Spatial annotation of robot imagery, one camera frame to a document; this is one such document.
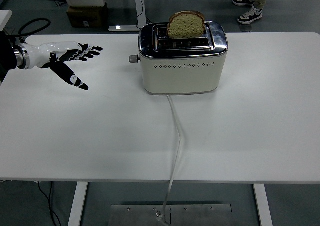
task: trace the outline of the toaster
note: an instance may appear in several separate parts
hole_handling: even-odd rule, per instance
[[[204,34],[196,38],[172,39],[168,23],[150,23],[139,32],[139,55],[145,89],[156,95],[205,93],[219,84],[228,51],[222,26],[205,21]]]

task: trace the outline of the floor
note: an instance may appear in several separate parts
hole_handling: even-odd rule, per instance
[[[165,22],[176,11],[201,11],[207,20],[219,22],[226,32],[243,29],[236,18],[248,8],[237,7],[231,0],[144,0],[146,16],[153,22]],[[135,0],[107,0],[107,25],[135,25]],[[11,33],[29,20],[46,17],[51,25],[39,34],[110,33],[108,27],[73,28],[66,11],[50,0],[4,0],[0,9],[11,9],[12,17],[6,29]],[[254,32],[313,31],[320,33],[318,0],[267,0],[263,18],[252,23]],[[41,26],[35,23],[26,30]],[[0,67],[0,79],[6,71]],[[40,182],[49,194],[50,182]],[[76,187],[75,182],[54,182],[52,208],[62,225],[67,225]],[[184,184],[174,183],[170,202],[227,203],[232,205],[235,225],[259,225],[254,191],[250,184]],[[166,193],[162,183],[102,183],[89,184],[82,225],[108,225],[110,205],[161,203]],[[320,185],[266,185],[274,226],[320,225]],[[0,225],[53,225],[48,201],[33,181],[0,183]]]

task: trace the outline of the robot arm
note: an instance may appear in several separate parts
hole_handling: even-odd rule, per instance
[[[101,50],[101,47],[78,42],[53,42],[40,46],[20,43],[12,47],[5,33],[0,31],[0,61],[4,68],[51,68],[67,83],[85,90],[88,90],[88,85],[83,83],[64,61],[86,61],[87,58],[99,55]]]

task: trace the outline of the sneaker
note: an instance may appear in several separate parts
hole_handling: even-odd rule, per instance
[[[237,6],[252,6],[255,0],[232,0],[232,2]]]
[[[262,9],[255,8],[254,5],[252,5],[250,11],[247,11],[240,17],[238,17],[238,22],[242,24],[250,24],[251,22],[258,20],[262,17]]]

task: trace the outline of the toast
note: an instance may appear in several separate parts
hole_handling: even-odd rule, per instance
[[[167,25],[170,38],[200,37],[205,31],[205,16],[198,11],[180,11],[174,13]]]

